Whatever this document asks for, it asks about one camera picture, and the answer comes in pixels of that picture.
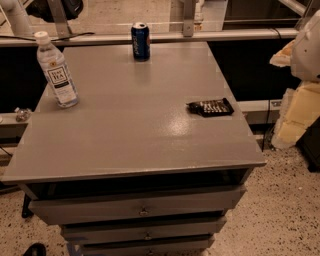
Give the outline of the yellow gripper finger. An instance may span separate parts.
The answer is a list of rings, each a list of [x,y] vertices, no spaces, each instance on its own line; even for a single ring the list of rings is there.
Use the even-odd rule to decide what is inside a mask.
[[[303,81],[297,89],[287,89],[271,144],[277,149],[294,146],[319,117],[320,83]]]
[[[287,67],[291,65],[292,49],[295,41],[292,40],[286,44],[281,50],[274,54],[269,63],[277,67]]]

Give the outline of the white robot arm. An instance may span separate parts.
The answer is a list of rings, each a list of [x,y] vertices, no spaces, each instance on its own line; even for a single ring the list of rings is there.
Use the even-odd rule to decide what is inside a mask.
[[[294,146],[320,117],[320,10],[269,63],[289,67],[291,74],[301,80],[295,90],[287,89],[283,95],[271,139],[275,148],[285,149]]]

